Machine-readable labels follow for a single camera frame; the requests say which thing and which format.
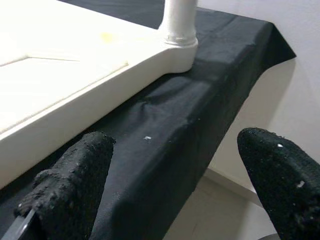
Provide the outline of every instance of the textured black foam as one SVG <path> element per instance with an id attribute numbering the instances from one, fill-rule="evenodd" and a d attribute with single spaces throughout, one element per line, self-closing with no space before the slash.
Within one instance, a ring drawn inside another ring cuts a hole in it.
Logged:
<path id="1" fill-rule="evenodd" d="M 114 140 L 101 132 L 85 134 L 51 168 L 34 179 L 34 190 L 15 215 L 36 211 L 48 240 L 87 240 L 97 215 Z"/>
<path id="2" fill-rule="evenodd" d="M 260 201 L 282 240 L 320 239 L 320 165 L 292 141 L 246 128 L 238 148 Z"/>

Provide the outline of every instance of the white cylindrical post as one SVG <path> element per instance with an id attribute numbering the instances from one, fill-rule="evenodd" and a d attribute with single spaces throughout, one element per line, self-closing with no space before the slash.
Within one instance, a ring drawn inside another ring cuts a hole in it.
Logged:
<path id="1" fill-rule="evenodd" d="M 195 44 L 196 7 L 197 0 L 165 0 L 159 31 L 166 43 L 179 46 Z"/>

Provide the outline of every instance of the yellow stain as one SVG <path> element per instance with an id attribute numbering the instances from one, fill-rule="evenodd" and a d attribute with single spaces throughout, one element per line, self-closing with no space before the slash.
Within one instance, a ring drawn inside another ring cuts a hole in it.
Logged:
<path id="1" fill-rule="evenodd" d="M 101 33 L 101 38 L 106 44 L 112 43 L 116 40 L 115 35 L 108 32 Z"/>

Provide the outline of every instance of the table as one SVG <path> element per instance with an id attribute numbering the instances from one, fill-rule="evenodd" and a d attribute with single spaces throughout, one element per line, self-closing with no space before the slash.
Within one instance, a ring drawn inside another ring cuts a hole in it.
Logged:
<path id="1" fill-rule="evenodd" d="M 65 2 L 152 28 L 164 4 Z M 84 131 L 103 131 L 117 141 L 92 240 L 162 239 L 259 76 L 295 57 L 266 21 L 199 8 L 196 29 L 199 48 L 190 71 L 164 75 Z M 81 134 L 0 191 L 0 236 L 33 177 Z"/>

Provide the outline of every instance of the floor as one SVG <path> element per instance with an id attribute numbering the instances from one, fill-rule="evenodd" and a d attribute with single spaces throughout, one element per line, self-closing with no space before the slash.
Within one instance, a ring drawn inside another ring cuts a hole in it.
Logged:
<path id="1" fill-rule="evenodd" d="M 275 232 L 263 208 L 203 177 L 163 240 L 258 240 Z"/>

